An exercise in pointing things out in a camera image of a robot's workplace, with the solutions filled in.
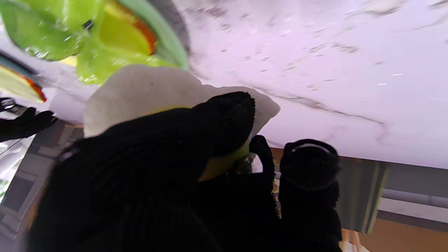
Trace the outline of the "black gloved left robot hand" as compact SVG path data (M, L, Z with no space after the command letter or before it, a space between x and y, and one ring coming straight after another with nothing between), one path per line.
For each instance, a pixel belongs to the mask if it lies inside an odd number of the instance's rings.
M338 154L312 139L287 144L278 217L272 153L263 171L200 177L248 140L246 92L126 121L75 142L55 162L26 252L340 252Z

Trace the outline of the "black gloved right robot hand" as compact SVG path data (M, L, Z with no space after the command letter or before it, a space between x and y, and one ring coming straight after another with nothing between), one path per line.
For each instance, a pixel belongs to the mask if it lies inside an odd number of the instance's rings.
M52 111L37 113L35 107L29 107L15 119L0 120L0 141L28 138L50 128L57 121Z

